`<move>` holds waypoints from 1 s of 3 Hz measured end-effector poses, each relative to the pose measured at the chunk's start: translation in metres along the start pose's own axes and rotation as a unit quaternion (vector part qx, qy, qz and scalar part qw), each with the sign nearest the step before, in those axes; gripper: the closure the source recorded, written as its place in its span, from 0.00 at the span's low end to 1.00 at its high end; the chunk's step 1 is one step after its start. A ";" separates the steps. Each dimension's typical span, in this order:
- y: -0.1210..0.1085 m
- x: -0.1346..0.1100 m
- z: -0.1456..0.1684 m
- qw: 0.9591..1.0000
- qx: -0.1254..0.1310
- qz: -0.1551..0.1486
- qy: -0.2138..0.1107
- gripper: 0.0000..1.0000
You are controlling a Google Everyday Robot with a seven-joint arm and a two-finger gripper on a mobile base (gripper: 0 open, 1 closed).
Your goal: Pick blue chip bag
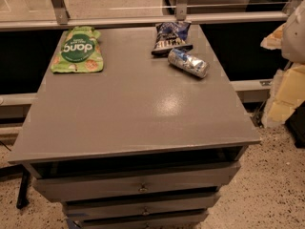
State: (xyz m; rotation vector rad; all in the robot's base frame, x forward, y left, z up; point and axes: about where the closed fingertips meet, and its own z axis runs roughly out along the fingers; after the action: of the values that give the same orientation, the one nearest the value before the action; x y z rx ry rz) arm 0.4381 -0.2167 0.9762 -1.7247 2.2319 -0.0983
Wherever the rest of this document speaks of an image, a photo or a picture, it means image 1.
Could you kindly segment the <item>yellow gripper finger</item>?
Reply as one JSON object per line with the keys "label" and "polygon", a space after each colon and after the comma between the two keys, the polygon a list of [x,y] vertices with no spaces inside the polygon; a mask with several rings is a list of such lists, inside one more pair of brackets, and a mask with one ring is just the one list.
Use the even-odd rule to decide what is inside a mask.
{"label": "yellow gripper finger", "polygon": [[284,27],[285,25],[282,24],[267,37],[264,37],[260,43],[260,46],[267,50],[280,50],[282,45]]}
{"label": "yellow gripper finger", "polygon": [[264,127],[284,124],[305,101],[305,65],[293,64],[274,75],[270,97],[264,108],[261,121]]}

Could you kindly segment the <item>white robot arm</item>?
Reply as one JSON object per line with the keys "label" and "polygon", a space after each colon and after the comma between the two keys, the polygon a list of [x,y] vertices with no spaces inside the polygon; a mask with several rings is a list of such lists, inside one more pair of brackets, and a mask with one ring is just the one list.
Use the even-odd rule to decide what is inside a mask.
{"label": "white robot arm", "polygon": [[283,124],[305,101],[305,1],[260,46],[281,50],[282,57],[292,64],[288,70],[275,73],[264,108],[263,125],[275,127]]}

